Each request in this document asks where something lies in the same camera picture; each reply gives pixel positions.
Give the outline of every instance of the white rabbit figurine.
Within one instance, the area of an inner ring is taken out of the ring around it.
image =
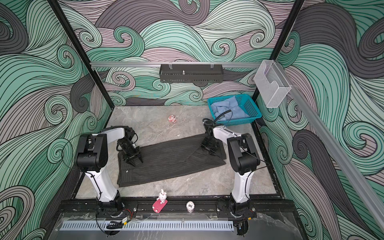
[[[160,199],[160,204],[163,204],[167,199],[167,193],[164,192],[164,190],[161,190],[161,193],[159,193],[159,197],[156,200]]]

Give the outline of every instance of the red wire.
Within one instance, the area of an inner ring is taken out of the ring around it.
[[[131,214],[131,219],[132,219],[132,212],[129,210],[129,209],[125,209],[125,210],[127,210],[127,211],[129,211],[129,213]]]

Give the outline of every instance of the blue clothing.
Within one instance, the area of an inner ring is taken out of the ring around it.
[[[239,107],[236,97],[228,98],[221,102],[212,103],[211,105],[212,111],[214,112],[215,117],[219,116],[223,112],[227,110],[231,110],[232,112],[226,113],[224,116],[219,118],[218,121],[229,121],[240,118],[250,118],[248,114],[244,112],[241,107]]]

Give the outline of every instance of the pink phone stand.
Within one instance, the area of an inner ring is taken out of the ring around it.
[[[156,202],[152,205],[152,209],[154,210],[155,213],[159,213],[163,207],[167,204],[167,200],[163,204],[160,203],[160,199],[156,200]]]

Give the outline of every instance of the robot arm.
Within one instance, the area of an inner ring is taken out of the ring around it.
[[[229,161],[232,169],[236,172],[231,193],[231,212],[234,216],[241,216],[249,208],[249,186],[254,171],[260,164],[260,159],[249,133],[233,132],[224,125],[215,122],[216,120],[203,120],[207,137],[203,140],[202,147],[211,154],[217,155],[218,141],[228,145]]]
[[[126,154],[131,150],[130,157],[140,156],[139,147],[132,143],[135,132],[127,126],[115,126],[102,130],[100,133],[83,134],[79,138],[74,163],[91,180],[96,189],[98,200],[103,207],[120,208],[121,200],[118,190],[113,185],[106,169],[108,161],[108,143],[118,140],[118,150]]]

